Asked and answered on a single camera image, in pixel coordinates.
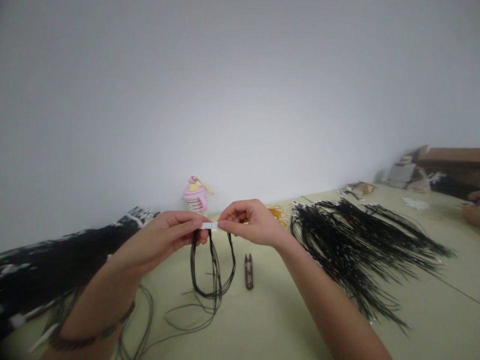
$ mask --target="white wall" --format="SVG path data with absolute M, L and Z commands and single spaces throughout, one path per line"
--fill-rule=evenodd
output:
M 478 0 L 3 0 L 0 250 L 478 147 Z

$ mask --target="thread snips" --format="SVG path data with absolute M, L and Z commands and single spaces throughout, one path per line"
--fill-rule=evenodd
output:
M 254 263 L 252 261 L 252 254 L 245 254 L 245 287 L 247 290 L 254 288 Z

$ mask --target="hand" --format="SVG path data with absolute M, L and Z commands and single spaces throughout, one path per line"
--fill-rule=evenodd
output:
M 258 199 L 232 202 L 218 218 L 218 226 L 252 243 L 273 247 L 288 235 L 278 220 Z
M 468 194 L 468 200 L 480 206 L 480 191 L 475 191 Z
M 461 214 L 467 223 L 480 228 L 480 209 L 476 206 L 464 206 Z
M 107 265 L 143 276 L 185 245 L 194 231 L 211 221 L 191 211 L 167 211 L 158 214 L 113 254 Z M 200 230 L 197 246 L 207 243 L 207 230 Z

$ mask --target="beige tabletop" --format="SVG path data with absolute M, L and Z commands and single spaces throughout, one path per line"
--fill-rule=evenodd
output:
M 434 213 L 432 220 L 402 204 L 407 196 L 427 201 Z M 353 203 L 358 202 L 346 196 Z M 337 200 L 335 191 L 306 195 L 295 201 L 308 204 L 318 200 Z M 419 280 L 411 279 L 403 286 L 381 282 L 382 288 L 395 296 L 401 305 L 398 316 L 412 328 L 408 337 L 392 322 L 379 319 L 373 324 L 394 359 L 478 359 L 480 354 L 479 268 L 474 258 L 480 249 L 479 232 L 461 219 L 455 206 L 459 201 L 441 194 L 415 194 L 379 186 L 367 203 L 380 203 L 419 221 L 428 234 L 458 252 L 458 258 L 447 259 L 445 282 L 418 271 Z M 290 219 L 293 200 L 278 203 Z M 210 217 L 215 221 L 218 216 Z M 226 233 L 213 233 L 220 262 L 222 280 L 230 274 L 232 260 Z M 308 310 L 278 254 L 269 247 L 233 238 L 236 273 L 212 324 L 199 332 L 166 340 L 152 347 L 142 359 L 330 359 Z M 245 288 L 244 257 L 251 254 L 254 288 Z M 197 249 L 196 277 L 202 289 L 211 289 L 211 256 L 208 246 Z M 148 344 L 179 332 L 170 327 L 165 316 L 178 326 L 192 327 L 208 319 L 198 307 L 165 313 L 180 305 L 195 302 L 192 294 L 190 249 L 183 248 L 168 258 L 143 280 L 151 291 L 155 310 Z M 130 353 L 136 349 L 145 330 L 148 306 L 146 298 L 137 294 L 137 308 L 125 332 Z M 211 301 L 202 300 L 205 306 Z M 3 351 L 9 359 L 36 359 L 40 350 L 24 357 L 26 349 L 38 339 L 45 319 L 27 324 L 11 335 Z

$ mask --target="pink toy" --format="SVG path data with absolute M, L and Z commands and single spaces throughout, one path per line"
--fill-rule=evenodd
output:
M 191 176 L 188 179 L 189 186 L 183 190 L 183 199 L 189 211 L 194 213 L 203 213 L 208 209 L 207 192 L 213 195 L 208 187 L 198 179 L 196 176 Z

